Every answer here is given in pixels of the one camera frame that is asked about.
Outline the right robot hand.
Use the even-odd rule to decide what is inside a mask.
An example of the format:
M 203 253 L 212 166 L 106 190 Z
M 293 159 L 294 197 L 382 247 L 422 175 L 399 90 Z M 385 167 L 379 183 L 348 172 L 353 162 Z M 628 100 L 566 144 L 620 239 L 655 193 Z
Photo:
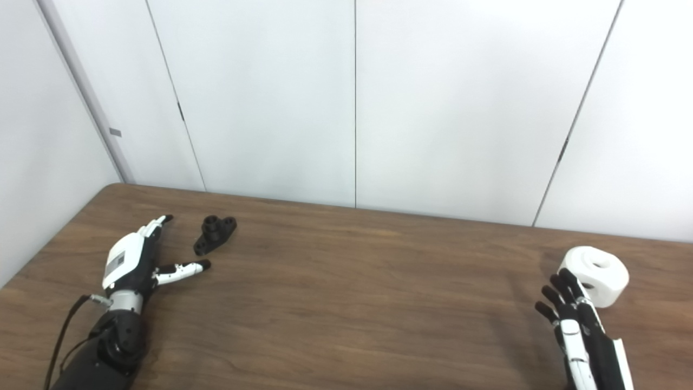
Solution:
M 633 389 L 624 343 L 610 338 L 584 285 L 561 268 L 541 293 L 551 303 L 535 303 L 552 326 L 563 354 L 567 389 Z

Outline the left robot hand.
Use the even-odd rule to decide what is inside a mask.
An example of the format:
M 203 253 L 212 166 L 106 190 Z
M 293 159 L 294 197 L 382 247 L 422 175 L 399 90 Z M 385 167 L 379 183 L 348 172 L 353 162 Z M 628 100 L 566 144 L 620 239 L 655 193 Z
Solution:
M 159 265 L 158 241 L 164 225 L 172 219 L 170 214 L 153 219 L 111 248 L 102 277 L 102 288 L 110 301 L 109 311 L 139 315 L 159 286 L 183 281 L 211 268 L 207 259 Z

